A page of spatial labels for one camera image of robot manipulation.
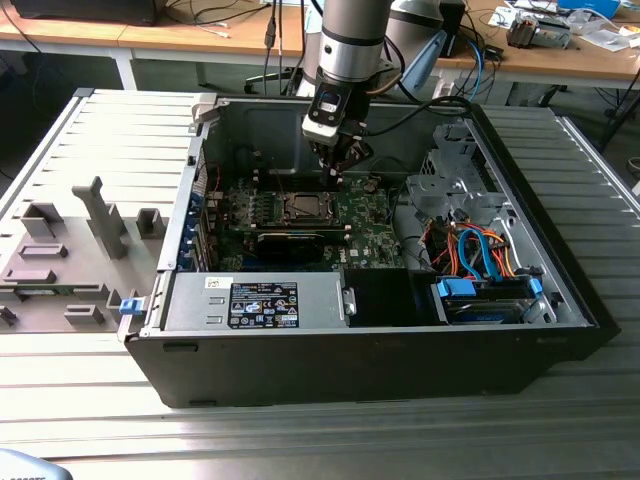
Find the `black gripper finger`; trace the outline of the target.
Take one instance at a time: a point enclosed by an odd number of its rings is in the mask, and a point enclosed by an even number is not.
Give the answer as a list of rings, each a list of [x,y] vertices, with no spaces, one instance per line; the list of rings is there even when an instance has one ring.
[[[315,153],[320,165],[320,183],[329,187],[331,184],[332,171],[332,147],[318,142],[310,143],[311,150]]]
[[[347,170],[372,155],[373,149],[362,137],[341,136],[333,149],[333,184],[340,185]]]

